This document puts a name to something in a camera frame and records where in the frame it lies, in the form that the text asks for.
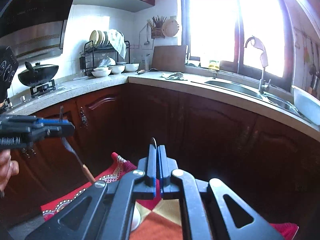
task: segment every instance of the black dish rack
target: black dish rack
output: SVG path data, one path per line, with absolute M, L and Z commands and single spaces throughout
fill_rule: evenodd
M 128 61 L 130 63 L 130 42 L 124 41 L 127 47 Z M 80 52 L 80 69 L 85 70 L 86 76 L 92 72 L 92 70 L 97 67 L 95 65 L 95 58 L 99 59 L 105 52 L 114 52 L 116 54 L 116 61 L 119 62 L 119 53 L 114 49 L 111 44 L 93 44 L 93 41 L 88 41 L 84 45 L 84 50 Z

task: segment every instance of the range hood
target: range hood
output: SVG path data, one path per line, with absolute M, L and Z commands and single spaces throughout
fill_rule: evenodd
M 0 17 L 0 45 L 17 60 L 60 55 L 73 0 L 12 0 Z

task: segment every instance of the window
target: window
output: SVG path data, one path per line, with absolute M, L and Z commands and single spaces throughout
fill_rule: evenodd
M 261 51 L 245 41 L 255 36 L 267 51 L 266 80 L 290 90 L 292 27 L 283 0 L 182 0 L 184 43 L 191 56 L 220 60 L 220 69 L 261 78 Z

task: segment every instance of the white tile wall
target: white tile wall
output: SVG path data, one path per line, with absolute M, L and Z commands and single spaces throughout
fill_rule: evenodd
M 133 44 L 133 25 L 134 13 L 132 12 L 103 6 L 72 5 L 66 26 L 63 53 L 58 57 L 51 57 L 40 62 L 41 64 L 59 65 L 55 79 L 80 73 L 79 53 L 84 49 L 84 44 L 89 40 L 92 30 L 116 29 Z M 23 70 L 25 66 L 19 66 L 12 85 L 8 89 L 10 96 L 29 89 L 18 79 L 18 74 Z
M 152 55 L 154 46 L 166 46 L 166 45 L 180 45 L 181 44 L 181 33 L 178 33 L 177 37 L 173 38 L 157 38 L 151 39 L 151 30 L 148 28 L 148 39 L 151 42 L 150 45 L 143 45 L 147 41 L 147 31 L 146 28 L 140 34 L 140 44 L 139 44 L 139 32 L 147 24 L 147 20 L 152 21 L 153 16 L 159 15 L 159 17 L 164 16 L 170 18 L 170 16 L 178 16 L 177 21 L 181 23 L 181 13 L 178 10 L 177 0 L 155 0 L 155 6 L 151 8 L 144 9 L 142 11 L 136 12 L 134 14 L 134 44 L 138 44 L 139 49 L 134 49 L 132 54 L 136 58 L 137 63 L 141 63 L 141 56 L 150 54 L 149 62 L 152 63 Z

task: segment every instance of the window frame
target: window frame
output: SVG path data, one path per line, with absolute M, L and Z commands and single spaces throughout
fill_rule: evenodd
M 238 21 L 235 24 L 235 48 L 233 62 L 220 62 L 220 70 L 227 72 L 238 73 L 240 75 L 248 76 L 260 80 L 262 70 L 243 64 L 244 61 L 244 25 L 241 15 L 240 0 L 237 1 L 238 7 Z M 284 0 L 278 0 L 281 7 L 284 23 L 284 73 L 282 77 L 278 77 L 266 72 L 265 79 L 271 79 L 271 85 L 280 87 L 286 91 L 290 91 L 294 70 L 294 42 L 293 42 L 293 28 L 290 14 Z M 190 0 L 181 0 L 181 16 L 182 16 L 182 44 L 188 45 L 188 52 L 191 50 L 191 33 L 190 33 L 190 15 L 189 15 Z

